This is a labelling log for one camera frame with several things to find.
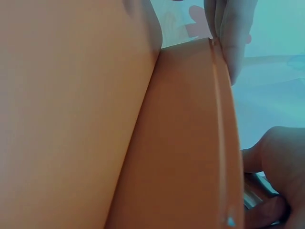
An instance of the finger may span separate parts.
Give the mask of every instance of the finger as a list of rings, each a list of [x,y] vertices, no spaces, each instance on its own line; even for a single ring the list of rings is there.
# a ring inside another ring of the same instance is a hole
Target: finger
[[[242,150],[245,173],[258,173],[263,170],[261,152],[257,145],[258,144],[254,145],[252,148]]]
[[[226,6],[226,0],[216,0],[215,29],[216,29],[217,37],[220,37],[220,27],[223,21],[225,6]]]
[[[220,42],[232,84],[240,73],[244,48],[257,0],[228,0],[220,28]]]
[[[284,198],[278,196],[246,211],[245,228],[263,228],[277,222],[287,208]]]
[[[304,229],[305,228],[305,207],[292,211],[285,229]]]
[[[216,11],[216,0],[204,0],[204,11],[206,20],[208,22],[211,35],[213,38],[217,37],[215,28],[215,11]]]

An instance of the hand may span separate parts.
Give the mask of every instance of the hand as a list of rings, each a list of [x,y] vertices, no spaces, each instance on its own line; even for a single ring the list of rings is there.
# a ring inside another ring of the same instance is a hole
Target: hand
[[[256,4],[257,0],[204,0],[209,28],[220,41],[232,84],[241,70]]]
[[[275,197],[245,213],[246,229],[265,228],[278,221],[287,208],[285,225],[272,229],[305,229],[305,128],[271,128],[250,149],[243,150],[244,171],[264,171],[282,197]]]

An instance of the blue speck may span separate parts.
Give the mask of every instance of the blue speck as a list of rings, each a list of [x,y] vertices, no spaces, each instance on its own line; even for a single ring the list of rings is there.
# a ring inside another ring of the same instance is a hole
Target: blue speck
[[[229,227],[231,227],[231,228],[235,228],[236,227],[236,224],[234,223],[234,220],[232,219],[232,217],[228,218],[227,225]]]

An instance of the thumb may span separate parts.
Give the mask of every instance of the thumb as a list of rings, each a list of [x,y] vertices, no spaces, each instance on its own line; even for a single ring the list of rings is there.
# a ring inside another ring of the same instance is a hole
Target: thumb
[[[305,228],[305,206],[292,211],[284,229],[304,229]]]

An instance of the orange plastic container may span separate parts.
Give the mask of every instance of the orange plastic container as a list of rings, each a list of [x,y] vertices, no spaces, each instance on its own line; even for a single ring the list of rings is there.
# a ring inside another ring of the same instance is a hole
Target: orange plastic container
[[[161,50],[150,1],[20,4],[0,3],[0,227],[243,229],[220,47]]]

